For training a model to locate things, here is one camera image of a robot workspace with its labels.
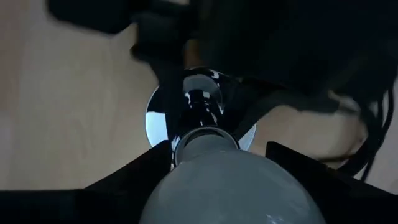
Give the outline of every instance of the beige background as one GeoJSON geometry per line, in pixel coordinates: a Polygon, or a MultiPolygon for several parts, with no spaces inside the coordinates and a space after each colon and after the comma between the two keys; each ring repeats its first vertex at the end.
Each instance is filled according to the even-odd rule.
{"type": "MultiPolygon", "coordinates": [[[[0,189],[85,187],[150,148],[144,129],[157,80],[131,59],[136,28],[110,37],[59,24],[42,1],[0,2],[0,189]]],[[[252,151],[277,141],[306,155],[340,154],[361,139],[357,118],[279,107],[252,151]]],[[[393,121],[369,183],[398,192],[393,121]]]]}

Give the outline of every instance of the wooden surface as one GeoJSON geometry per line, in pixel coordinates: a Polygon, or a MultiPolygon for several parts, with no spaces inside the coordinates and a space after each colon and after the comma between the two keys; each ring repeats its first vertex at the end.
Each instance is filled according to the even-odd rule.
{"type": "MultiPolygon", "coordinates": [[[[53,21],[40,2],[0,2],[0,189],[85,187],[150,148],[144,112],[157,80],[130,57],[135,27],[114,37],[77,29],[53,21]]],[[[349,149],[360,126],[279,107],[257,127],[255,153],[277,141],[321,157],[349,149]]],[[[397,152],[381,154],[369,181],[393,192],[397,152]]]]}

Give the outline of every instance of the wooden floor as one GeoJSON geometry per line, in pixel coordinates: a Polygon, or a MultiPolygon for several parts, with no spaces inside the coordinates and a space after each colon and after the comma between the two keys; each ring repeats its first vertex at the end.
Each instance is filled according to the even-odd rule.
{"type": "MultiPolygon", "coordinates": [[[[144,114],[157,80],[130,57],[135,27],[109,37],[66,26],[40,2],[0,2],[0,189],[85,187],[150,148],[144,114]]],[[[397,122],[369,178],[395,193],[397,122]]],[[[283,106],[257,127],[258,154],[267,141],[312,157],[340,154],[362,136],[355,117],[283,106]]]]}

